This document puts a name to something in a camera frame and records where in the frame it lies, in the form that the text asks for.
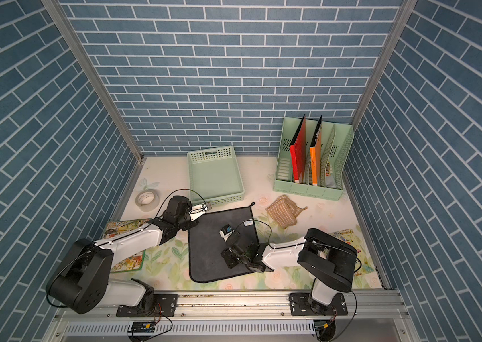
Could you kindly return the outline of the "brown striped dishcloth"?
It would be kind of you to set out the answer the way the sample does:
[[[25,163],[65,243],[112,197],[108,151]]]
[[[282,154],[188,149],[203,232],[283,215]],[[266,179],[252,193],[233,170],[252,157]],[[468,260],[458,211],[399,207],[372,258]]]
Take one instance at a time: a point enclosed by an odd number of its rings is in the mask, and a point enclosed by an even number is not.
[[[296,225],[298,216],[306,209],[307,207],[299,207],[287,195],[281,195],[266,208],[266,211],[280,228],[286,229]]]

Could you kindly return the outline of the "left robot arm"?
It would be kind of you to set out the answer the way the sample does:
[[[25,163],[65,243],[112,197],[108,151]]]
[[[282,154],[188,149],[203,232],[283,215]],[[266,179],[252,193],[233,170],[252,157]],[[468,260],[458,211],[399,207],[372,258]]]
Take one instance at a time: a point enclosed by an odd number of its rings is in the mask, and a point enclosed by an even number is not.
[[[97,306],[117,306],[130,316],[154,315],[155,289],[138,279],[112,280],[112,268],[195,227],[211,207],[209,202],[193,205],[187,197],[175,195],[162,215],[147,219],[138,228],[109,239],[74,242],[46,285],[46,300],[55,299],[57,308],[77,314]]]

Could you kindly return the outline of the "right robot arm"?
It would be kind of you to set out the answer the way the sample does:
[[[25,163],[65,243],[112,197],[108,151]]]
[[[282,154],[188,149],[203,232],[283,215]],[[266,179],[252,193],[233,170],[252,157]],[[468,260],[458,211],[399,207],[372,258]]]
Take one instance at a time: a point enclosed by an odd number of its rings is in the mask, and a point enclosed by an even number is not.
[[[307,299],[314,314],[330,314],[333,299],[352,291],[353,277],[362,262],[357,249],[319,229],[311,228],[304,237],[291,242],[258,244],[231,226],[220,230],[226,243],[222,258],[228,268],[242,264],[252,272],[273,272],[301,266],[315,277]]]

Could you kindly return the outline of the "green and grey dishcloth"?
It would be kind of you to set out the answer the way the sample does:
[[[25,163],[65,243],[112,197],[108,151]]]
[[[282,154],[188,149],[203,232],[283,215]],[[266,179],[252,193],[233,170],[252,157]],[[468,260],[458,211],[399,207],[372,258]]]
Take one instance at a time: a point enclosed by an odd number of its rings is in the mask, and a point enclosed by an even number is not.
[[[189,273],[193,282],[205,284],[252,273],[243,264],[232,269],[227,266],[221,255],[227,245],[219,231],[225,225],[230,225],[250,242],[257,244],[259,240],[255,226],[244,224],[253,219],[250,205],[207,213],[198,219],[196,227],[188,230]]]

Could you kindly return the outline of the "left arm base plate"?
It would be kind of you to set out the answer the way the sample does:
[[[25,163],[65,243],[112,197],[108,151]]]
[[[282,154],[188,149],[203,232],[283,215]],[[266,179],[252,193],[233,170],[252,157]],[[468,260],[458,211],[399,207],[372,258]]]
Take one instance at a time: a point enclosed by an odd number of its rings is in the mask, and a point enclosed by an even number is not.
[[[177,294],[146,294],[135,306],[120,305],[119,318],[174,317],[179,296]]]

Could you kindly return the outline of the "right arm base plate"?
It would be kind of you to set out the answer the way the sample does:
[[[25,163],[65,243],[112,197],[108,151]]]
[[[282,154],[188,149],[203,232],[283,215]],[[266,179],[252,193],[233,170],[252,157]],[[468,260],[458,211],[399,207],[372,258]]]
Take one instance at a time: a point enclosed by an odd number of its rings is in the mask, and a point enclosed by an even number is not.
[[[342,293],[337,293],[330,305],[315,302],[310,292],[295,292],[289,295],[292,316],[347,316],[348,309]]]

